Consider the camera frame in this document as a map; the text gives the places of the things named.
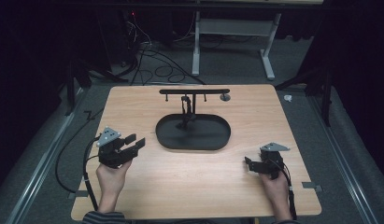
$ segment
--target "wooden table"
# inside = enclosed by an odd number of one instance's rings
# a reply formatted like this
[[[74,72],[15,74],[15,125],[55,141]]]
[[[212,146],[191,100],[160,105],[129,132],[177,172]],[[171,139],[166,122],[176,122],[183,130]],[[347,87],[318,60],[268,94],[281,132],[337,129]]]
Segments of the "wooden table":
[[[230,89],[230,101],[207,95],[204,102],[204,96],[197,95],[196,113],[215,114],[229,122],[232,133],[227,146],[195,151],[167,149],[159,144],[157,122],[165,115],[181,113],[180,96],[168,95],[166,102],[159,90],[223,88]],[[310,178],[271,85],[115,87],[108,96],[97,135],[106,126],[121,132],[122,137],[136,133],[137,140],[146,138],[127,173],[116,207],[127,218],[272,216],[259,176],[249,172],[244,162],[245,156],[258,161],[259,148],[270,142],[291,148],[281,156],[292,175],[298,215],[320,213],[315,190],[302,186]],[[91,156],[96,154],[97,147],[93,147]],[[90,160],[87,170],[99,201],[98,163]],[[85,190],[83,181],[79,190]],[[72,218],[81,220],[92,210],[89,198],[78,197]]]

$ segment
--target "black device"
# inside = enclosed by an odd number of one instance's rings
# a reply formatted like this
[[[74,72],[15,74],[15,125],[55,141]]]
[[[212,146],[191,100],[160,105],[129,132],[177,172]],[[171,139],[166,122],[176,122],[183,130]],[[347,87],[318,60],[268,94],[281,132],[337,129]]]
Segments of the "black device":
[[[106,127],[97,143],[99,162],[113,169],[137,157],[138,150],[145,146],[145,138],[142,138],[134,146],[121,149],[124,145],[134,142],[136,134],[133,133],[126,138],[120,138],[120,136],[120,133]]]
[[[245,158],[245,163],[249,170],[255,173],[270,175],[271,179],[278,177],[278,172],[284,170],[284,161],[282,160],[279,151],[288,151],[288,147],[284,147],[277,143],[269,143],[261,147],[262,161],[252,161],[250,158]]]
[[[294,207],[294,194],[292,189],[291,174],[288,167],[285,165],[279,151],[288,151],[288,147],[284,147],[277,143],[269,143],[261,147],[262,161],[252,161],[250,158],[245,157],[245,163],[248,165],[249,170],[259,174],[270,175],[270,179],[277,179],[279,172],[285,175],[288,182],[288,197],[290,201],[290,212],[293,220],[297,220],[296,208]]]
[[[261,149],[262,161],[252,161],[245,158],[245,163],[249,170],[255,173],[270,175],[271,179],[277,179],[278,172],[284,169],[284,162],[278,151],[265,151]]]

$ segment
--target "sleeve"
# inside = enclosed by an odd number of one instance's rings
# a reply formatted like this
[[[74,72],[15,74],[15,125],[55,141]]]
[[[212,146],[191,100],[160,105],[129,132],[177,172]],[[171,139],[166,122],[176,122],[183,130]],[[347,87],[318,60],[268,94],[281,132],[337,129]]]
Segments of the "sleeve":
[[[87,213],[83,220],[83,224],[128,224],[125,220],[123,213],[112,212],[112,213],[99,213],[96,211],[91,211]]]
[[[285,220],[285,221],[273,222],[273,224],[301,224],[301,223],[293,220]]]

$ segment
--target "horizontal bar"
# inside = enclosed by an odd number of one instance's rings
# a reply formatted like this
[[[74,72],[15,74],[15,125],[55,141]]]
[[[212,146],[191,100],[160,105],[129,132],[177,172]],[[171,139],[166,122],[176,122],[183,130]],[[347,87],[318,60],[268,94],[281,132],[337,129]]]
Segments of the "horizontal bar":
[[[229,93],[229,89],[219,90],[160,90],[160,94],[224,94]]]
[[[212,11],[212,10],[232,10],[234,11],[305,11],[305,12],[344,12],[346,7],[327,7],[323,5],[304,5],[304,4],[279,4],[279,3],[152,3],[152,2],[137,2],[137,3],[106,3],[106,2],[90,2],[81,1],[60,1],[52,0],[51,4],[58,7],[113,7],[113,8],[128,8],[128,9],[166,9],[166,10],[188,10],[188,11]]]

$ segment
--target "hand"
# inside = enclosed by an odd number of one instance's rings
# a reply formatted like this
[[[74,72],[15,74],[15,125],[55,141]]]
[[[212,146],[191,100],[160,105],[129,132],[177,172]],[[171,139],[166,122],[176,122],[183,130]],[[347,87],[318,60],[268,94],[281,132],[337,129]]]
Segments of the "hand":
[[[114,212],[117,200],[124,187],[125,174],[130,168],[132,161],[123,164],[119,169],[112,169],[99,164],[96,169],[99,186],[101,187],[102,195],[99,202],[98,212],[109,213]]]
[[[273,206],[276,221],[292,220],[288,205],[288,182],[284,174],[279,172],[278,178],[272,180],[269,175],[259,174],[263,181],[264,191]]]

